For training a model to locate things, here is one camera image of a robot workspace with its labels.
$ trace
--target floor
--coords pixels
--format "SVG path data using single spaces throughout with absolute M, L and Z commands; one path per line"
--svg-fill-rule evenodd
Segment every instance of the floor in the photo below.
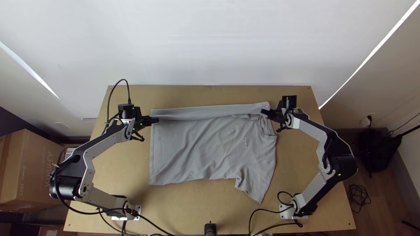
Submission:
M 339 136 L 348 143 L 352 143 L 357 134 L 354 132 L 339 133 Z M 357 152 L 355 144 L 352 145 L 353 152 Z M 407 206 L 402 198 L 400 188 L 397 184 L 392 168 L 374 173 L 370 178 L 366 172 L 363 163 L 357 159 L 359 171 L 356 175 L 344 181 L 346 189 L 351 184 L 365 186 L 372 203 L 365 205 L 359 214 L 353 213 L 356 223 L 356 230 L 325 232 L 329 236 L 414 236 L 420 235 L 419 231 L 412 229 L 401 223 L 402 220 L 411 222 Z M 102 234 L 79 233 L 80 236 L 105 236 Z M 323 235 L 321 233 L 309 233 L 311 236 Z

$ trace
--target black cable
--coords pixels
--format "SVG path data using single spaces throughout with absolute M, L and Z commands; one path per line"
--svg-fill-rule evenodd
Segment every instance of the black cable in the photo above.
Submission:
M 263 230 L 258 231 L 258 233 L 256 233 L 255 235 L 261 234 L 269 229 L 275 228 L 275 227 L 279 227 L 279 226 L 289 226 L 289 225 L 297 225 L 299 228 L 302 228 L 303 225 L 301 223 L 299 223 L 297 220 L 294 220 L 294 223 L 284 223 L 284 224 L 277 224 L 277 225 L 273 225 L 270 227 L 267 227 Z
M 127 221 L 125 220 L 122 223 L 122 228 L 121 228 L 122 233 L 121 233 L 121 236 L 124 236 L 124 233 L 126 232 L 126 224 L 127 224 Z
M 288 209 L 290 209 L 290 208 L 292 208 L 292 206 L 290 206 L 290 207 L 288 207 L 288 208 L 286 208 L 286 209 L 284 209 L 284 210 L 281 210 L 281 211 L 279 211 L 279 212 L 274 212 L 274 211 L 270 211 L 270 210 L 263 209 L 263 208 L 259 208 L 259 209 L 254 210 L 254 211 L 252 212 L 251 216 L 249 217 L 249 222 L 248 222 L 248 235 L 251 235 L 251 219 L 252 219 L 252 216 L 255 214 L 255 212 L 257 212 L 257 211 L 265 211 L 265 212 L 277 213 L 277 214 L 278 214 L 278 213 L 285 212 L 285 211 L 287 211 L 287 210 L 288 210 Z
M 280 200 L 280 194 L 282 194 L 282 193 L 286 193 L 286 194 L 287 194 L 287 195 L 289 195 L 291 198 L 293 198 L 293 196 L 292 196 L 290 193 L 285 192 L 285 191 L 280 191 L 280 192 L 278 192 L 278 193 L 277 193 L 277 199 L 279 200 L 279 202 L 280 202 L 281 204 L 283 204 L 283 205 L 286 205 L 286 206 L 293 206 L 293 204 L 291 204 L 291 203 L 284 203 L 284 202 L 282 202 L 282 201 Z
M 396 130 L 398 130 L 399 128 L 401 128 L 401 127 L 405 126 L 408 122 L 410 122 L 411 120 L 413 120 L 414 118 L 416 118 L 418 115 L 420 115 L 420 112 L 419 112 L 419 113 L 417 113 L 417 115 L 413 116 L 410 120 L 408 120 L 407 122 L 405 122 L 404 124 L 402 124 L 401 126 L 399 126 L 398 128 L 396 128 L 396 129 L 394 129 L 394 130 L 389 131 L 389 132 L 388 132 L 388 134 L 389 134 L 389 135 L 393 135 L 393 134 L 394 134 L 394 132 L 395 132 Z
M 61 160 L 61 156 L 62 156 L 63 152 L 64 152 L 66 149 L 68 149 L 68 148 L 77 148 L 77 147 L 65 147 L 65 148 L 63 148 L 63 150 L 61 150 L 60 154 L 58 155 L 58 158 L 57 158 L 57 165 L 59 165 L 59 164 L 60 164 L 60 160 Z
M 372 126 L 372 116 L 371 115 L 368 115 L 367 116 L 367 118 L 369 119 L 369 129 L 371 128 L 371 126 Z
M 106 128 L 108 128 L 109 123 L 111 122 L 111 120 L 117 118 L 117 116 L 119 115 L 119 112 L 117 114 L 115 114 L 114 116 L 112 116 L 109 120 L 106 121 L 104 130 L 102 131 L 101 135 L 103 135 L 105 133 Z
M 358 211 L 351 209 L 354 213 L 359 213 L 362 210 L 362 207 L 367 204 L 371 204 L 372 200 L 369 197 L 368 191 L 362 185 L 350 185 L 349 190 L 347 191 L 347 198 L 349 199 L 349 203 L 355 203 L 360 206 Z
M 175 235 L 173 235 L 173 234 L 171 234 L 171 233 L 168 233 L 167 231 L 165 231 L 165 230 L 164 230 L 164 229 L 162 229 L 161 227 L 157 226 L 156 224 L 154 224 L 152 221 L 150 221 L 150 220 L 149 220 L 149 219 L 147 219 L 146 217 L 144 217 L 144 216 L 142 216 L 142 215 L 139 215 L 139 217 L 140 217 L 140 218 L 143 218 L 145 221 L 149 222 L 149 224 L 153 225 L 155 228 L 157 228 L 158 230 L 160 230 L 160 231 L 162 231 L 162 232 L 166 233 L 167 235 L 169 235 L 169 236 L 175 236 Z
M 120 232 L 122 235 L 127 235 L 127 236 L 139 236 L 138 234 L 130 234 L 130 233 L 125 233 L 117 228 L 115 228 L 114 226 L 112 226 L 110 223 L 108 223 L 108 221 L 105 220 L 105 218 L 102 216 L 102 212 L 99 212 L 99 215 L 101 216 L 102 220 L 105 222 L 105 224 L 107 224 L 109 227 L 113 228 L 115 231 Z
M 118 82 L 114 85 L 114 87 L 112 87 L 111 92 L 110 92 L 110 94 L 109 94 L 109 96 L 108 96 L 108 102 L 107 102 L 107 105 L 106 105 L 106 125 L 105 125 L 105 128 L 104 128 L 104 131 L 102 131 L 102 134 L 105 132 L 106 128 L 108 128 L 108 126 L 109 126 L 109 102 L 110 102 L 110 100 L 111 100 L 112 93 L 114 92 L 114 89 L 117 87 L 117 85 L 118 85 L 121 81 L 125 81 L 125 82 L 126 82 L 126 84 L 127 84 L 128 104 L 130 104 L 130 103 L 131 103 L 131 98 L 130 98 L 130 87 L 129 87 L 129 85 L 128 85 L 127 80 L 126 80 L 126 79 L 120 79 L 120 80 L 118 80 Z

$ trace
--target tabletop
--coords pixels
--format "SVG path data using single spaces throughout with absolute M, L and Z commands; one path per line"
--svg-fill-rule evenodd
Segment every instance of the tabletop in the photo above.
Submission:
M 99 136 L 105 126 L 108 87 L 91 138 Z M 308 86 L 130 86 L 132 103 L 140 106 L 142 115 L 155 108 L 181 108 L 224 104 L 251 104 L 268 101 L 276 108 L 283 95 L 297 95 L 297 106 L 311 120 L 323 124 L 311 87 Z M 117 105 L 127 103 L 126 86 L 114 90 L 110 116 Z M 273 122 L 276 130 L 280 125 Z M 109 194 L 125 195 L 131 204 L 141 205 L 141 215 L 172 234 L 203 234 L 204 224 L 215 223 L 218 234 L 248 234 L 248 221 L 257 208 L 279 210 L 277 192 L 302 192 L 318 169 L 317 141 L 300 130 L 283 130 L 277 134 L 276 168 L 270 187 L 261 204 L 245 192 L 235 190 L 235 179 L 194 180 L 165 186 L 149 186 L 150 127 L 140 131 L 144 142 L 119 143 L 95 158 L 95 187 Z M 290 201 L 287 196 L 281 200 Z M 94 212 L 95 207 L 72 201 L 81 211 Z M 116 228 L 122 222 L 105 218 Z M 275 224 L 291 222 L 279 214 L 258 212 L 252 218 L 253 233 Z M 353 215 L 342 182 L 318 203 L 318 209 L 307 220 L 296 225 L 270 229 L 267 233 L 294 233 L 355 229 Z M 127 232 L 161 233 L 144 220 L 129 221 Z M 69 211 L 64 230 L 92 233 L 116 233 L 98 215 L 81 215 Z

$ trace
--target t-shirt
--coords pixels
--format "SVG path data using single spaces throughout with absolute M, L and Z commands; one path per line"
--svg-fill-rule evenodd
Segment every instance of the t-shirt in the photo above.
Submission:
M 154 109 L 150 185 L 236 179 L 235 188 L 261 203 L 276 165 L 276 140 L 261 109 L 268 102 Z

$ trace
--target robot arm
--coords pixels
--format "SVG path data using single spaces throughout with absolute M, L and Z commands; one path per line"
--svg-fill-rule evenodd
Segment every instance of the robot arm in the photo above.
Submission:
M 119 113 L 112 125 L 99 137 L 76 148 L 71 156 L 53 171 L 50 178 L 50 196 L 60 200 L 72 200 L 111 210 L 106 212 L 113 220 L 139 220 L 141 206 L 131 205 L 125 196 L 110 195 L 94 187 L 92 182 L 95 167 L 92 160 L 116 143 L 129 140 L 144 141 L 137 132 L 153 123 L 158 118 L 142 116 L 139 107 L 133 104 L 121 104 Z
M 357 165 L 350 146 L 335 131 L 309 119 L 302 109 L 296 108 L 296 96 L 283 96 L 276 110 L 261 110 L 268 119 L 281 124 L 283 129 L 300 129 L 319 141 L 316 154 L 319 172 L 302 193 L 295 194 L 287 205 L 280 205 L 282 219 L 307 219 L 321 200 L 338 182 L 357 172 Z

